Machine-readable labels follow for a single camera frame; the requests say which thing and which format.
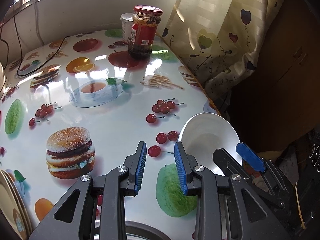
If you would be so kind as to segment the red label sauce jar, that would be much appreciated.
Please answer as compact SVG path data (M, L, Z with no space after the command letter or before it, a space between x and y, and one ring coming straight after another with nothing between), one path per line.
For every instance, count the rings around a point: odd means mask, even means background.
M129 54L135 59L146 59L152 53L152 45L163 10L149 5L136 5L128 45Z

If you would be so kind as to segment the heart pattern curtain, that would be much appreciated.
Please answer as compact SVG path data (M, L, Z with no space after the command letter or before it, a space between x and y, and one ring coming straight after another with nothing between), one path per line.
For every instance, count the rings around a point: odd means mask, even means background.
M284 0L176 0L163 38L216 100L257 67Z

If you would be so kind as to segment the white plastic cup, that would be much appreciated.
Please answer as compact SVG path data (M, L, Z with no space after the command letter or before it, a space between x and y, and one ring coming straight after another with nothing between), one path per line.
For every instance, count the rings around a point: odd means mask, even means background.
M123 32L123 39L129 43L131 38L131 31L133 25L133 13L128 12L124 13L120 16L120 20L122 23L122 32Z

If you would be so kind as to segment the beige plate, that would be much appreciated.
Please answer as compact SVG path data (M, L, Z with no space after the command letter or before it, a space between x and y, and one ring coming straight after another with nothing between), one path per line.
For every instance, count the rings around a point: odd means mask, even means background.
M23 212L23 219L27 224L28 236L30 236L31 233L32 233L32 226L31 226L31 222L30 222L27 210L26 210L25 205L23 203L23 200L22 200L22 198L21 198L21 196L20 196L20 194L19 194L19 192L17 190L17 187L15 186L14 181L12 180L11 176L5 171L3 171L3 173L5 174L6 178L9 181L9 184L11 185L11 187L12 187L14 193L15 193L15 197L16 197L18 203L19 203L19 208Z
M14 184L17 187L17 190L18 190L18 192L19 192L19 194L20 194L20 196L21 196L21 198L23 200L23 197L25 195L25 189L24 189L23 183L20 183L19 181L14 181Z
M1 213L13 239L27 239L25 224L15 197L4 174L1 172Z

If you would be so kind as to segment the stainless steel bowl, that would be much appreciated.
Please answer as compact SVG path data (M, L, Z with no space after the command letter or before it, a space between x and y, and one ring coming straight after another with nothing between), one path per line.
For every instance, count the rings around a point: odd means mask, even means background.
M126 221L125 225L127 236L134 236L138 239L170 240L165 233L149 225L133 221Z

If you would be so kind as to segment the white striped bowl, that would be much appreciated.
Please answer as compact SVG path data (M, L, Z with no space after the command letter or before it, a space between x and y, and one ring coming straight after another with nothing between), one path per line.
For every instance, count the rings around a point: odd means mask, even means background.
M199 113L191 117L183 126L178 141L185 152L193 155L199 165L223 175L213 162L213 153L218 148L225 149L239 164L242 157L236 153L239 137L230 123L214 113Z

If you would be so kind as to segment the fruit print tablecloth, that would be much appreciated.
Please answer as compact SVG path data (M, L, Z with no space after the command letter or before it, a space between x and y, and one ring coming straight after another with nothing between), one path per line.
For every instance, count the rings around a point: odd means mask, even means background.
M156 145L159 133L176 131L199 113L214 113L189 71L160 39L145 63L129 59L109 31L67 38L27 54L5 71L1 117L20 100L22 119L14 133L1 131L1 168L23 183L32 226L35 210L48 209L73 180L52 176L46 144L56 131L84 127L95 146L92 176L106 174L134 154L140 141Z

